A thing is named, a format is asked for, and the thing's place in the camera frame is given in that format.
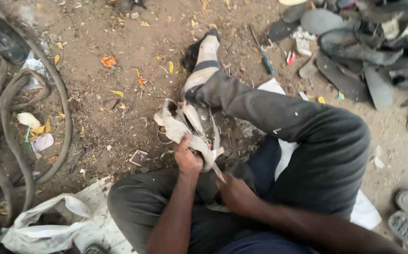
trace plastic bag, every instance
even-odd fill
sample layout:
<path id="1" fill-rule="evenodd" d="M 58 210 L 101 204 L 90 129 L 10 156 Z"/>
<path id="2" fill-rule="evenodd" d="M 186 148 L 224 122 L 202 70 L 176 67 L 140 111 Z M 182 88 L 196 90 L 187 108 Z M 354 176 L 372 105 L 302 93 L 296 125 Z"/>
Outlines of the plastic bag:
<path id="1" fill-rule="evenodd" d="M 67 220 L 65 225 L 30 226 L 51 209 Z M 9 250 L 24 254 L 49 254 L 67 250 L 79 229 L 92 223 L 92 212 L 73 194 L 64 193 L 21 213 L 2 240 Z"/>

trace dirt ground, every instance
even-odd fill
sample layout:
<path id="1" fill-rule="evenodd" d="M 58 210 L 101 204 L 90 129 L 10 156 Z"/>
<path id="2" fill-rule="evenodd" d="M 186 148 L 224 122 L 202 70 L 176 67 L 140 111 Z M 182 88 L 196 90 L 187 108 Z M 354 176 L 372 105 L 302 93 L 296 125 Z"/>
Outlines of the dirt ground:
<path id="1" fill-rule="evenodd" d="M 396 89 L 394 105 L 378 112 L 371 104 L 338 100 L 337 90 L 321 74 L 308 80 L 298 76 L 298 69 L 308 61 L 307 56 L 286 66 L 284 51 L 294 49 L 294 42 L 286 39 L 269 48 L 266 54 L 273 62 L 274 75 L 268 75 L 260 61 L 248 24 L 252 23 L 261 44 L 267 46 L 266 31 L 286 9 L 276 0 L 147 0 L 147 9 L 135 7 L 139 13 L 134 20 L 120 12 L 115 2 L 105 0 L 0 0 L 0 7 L 17 20 L 39 43 L 49 45 L 52 59 L 60 56 L 57 69 L 63 78 L 71 102 L 74 138 L 71 155 L 83 145 L 92 145 L 93 152 L 85 154 L 80 163 L 86 170 L 88 182 L 94 177 L 114 176 L 116 179 L 140 172 L 141 168 L 128 159 L 137 150 L 149 153 L 143 167 L 158 170 L 174 165 L 170 151 L 173 145 L 163 145 L 157 139 L 157 126 L 152 117 L 163 98 L 179 99 L 187 73 L 179 65 L 185 49 L 199 40 L 213 25 L 218 27 L 221 46 L 218 59 L 221 65 L 230 65 L 231 74 L 255 87 L 275 77 L 288 95 L 299 96 L 308 90 L 310 95 L 323 96 L 326 103 L 344 107 L 361 116 L 372 132 L 371 158 L 377 146 L 382 148 L 380 159 L 388 165 L 377 169 L 369 163 L 361 187 L 383 218 L 376 228 L 380 234 L 391 237 L 387 227 L 388 216 L 395 210 L 392 195 L 399 188 L 408 188 L 408 107 L 400 107 L 408 92 Z M 57 46 L 62 43 L 63 49 Z M 311 42 L 311 49 L 317 48 Z M 111 54 L 115 68 L 105 67 L 100 58 Z M 169 61 L 174 63 L 168 73 Z M 140 88 L 136 70 L 148 82 Z M 117 90 L 124 97 L 112 93 Z M 105 101 L 121 99 L 113 110 L 100 110 Z M 43 123 L 52 115 L 52 134 L 55 145 L 32 159 L 34 170 L 49 169 L 48 158 L 58 155 L 64 133 L 64 119 L 56 90 L 43 104 L 31 112 Z M 233 118 L 217 114 L 230 153 L 246 157 L 261 135 L 242 135 Z M 63 192 L 74 193 L 87 185 L 82 175 L 70 175 L 66 164 L 50 182 L 40 186 L 36 203 Z"/>

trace dark gray pants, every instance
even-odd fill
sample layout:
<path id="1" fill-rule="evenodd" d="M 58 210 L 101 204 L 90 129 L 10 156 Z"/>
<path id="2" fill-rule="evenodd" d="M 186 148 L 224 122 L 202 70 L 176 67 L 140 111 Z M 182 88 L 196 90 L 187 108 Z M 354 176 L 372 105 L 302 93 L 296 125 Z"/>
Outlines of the dark gray pants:
<path id="1" fill-rule="evenodd" d="M 350 218 L 370 143 L 368 127 L 360 117 L 341 108 L 252 89 L 222 71 L 194 96 L 227 115 L 251 122 L 268 135 L 300 144 L 263 199 Z M 168 203 L 177 174 L 170 169 L 131 175 L 111 188 L 111 216 L 139 254 L 146 251 L 149 234 Z M 189 253 L 213 253 L 265 230 L 264 225 L 249 219 L 207 210 L 199 195 L 195 203 Z"/>

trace hand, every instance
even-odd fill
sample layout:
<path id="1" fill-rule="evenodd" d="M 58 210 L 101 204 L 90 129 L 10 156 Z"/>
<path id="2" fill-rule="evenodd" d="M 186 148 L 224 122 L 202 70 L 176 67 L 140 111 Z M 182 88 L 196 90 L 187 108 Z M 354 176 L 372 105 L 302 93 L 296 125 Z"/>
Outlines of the hand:
<path id="1" fill-rule="evenodd" d="M 229 210 L 240 216 L 252 217 L 262 200 L 241 179 L 236 179 L 231 174 L 223 174 L 223 183 L 217 180 L 217 186 L 221 191 L 224 203 Z"/>
<path id="2" fill-rule="evenodd" d="M 203 168 L 203 159 L 196 154 L 195 150 L 188 147 L 192 138 L 191 133 L 186 133 L 179 145 L 174 148 L 174 159 L 181 173 L 199 173 Z"/>

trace sock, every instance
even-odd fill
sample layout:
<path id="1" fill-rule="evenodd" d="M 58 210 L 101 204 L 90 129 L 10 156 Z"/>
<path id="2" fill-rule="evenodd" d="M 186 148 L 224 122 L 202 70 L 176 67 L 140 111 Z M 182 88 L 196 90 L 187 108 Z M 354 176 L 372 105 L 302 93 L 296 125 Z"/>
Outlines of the sock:
<path id="1" fill-rule="evenodd" d="M 206 83 L 207 80 L 219 70 L 217 60 L 217 50 L 219 46 L 218 31 L 213 29 L 208 32 L 206 37 L 201 41 L 195 68 L 182 89 L 183 98 L 188 90 Z"/>

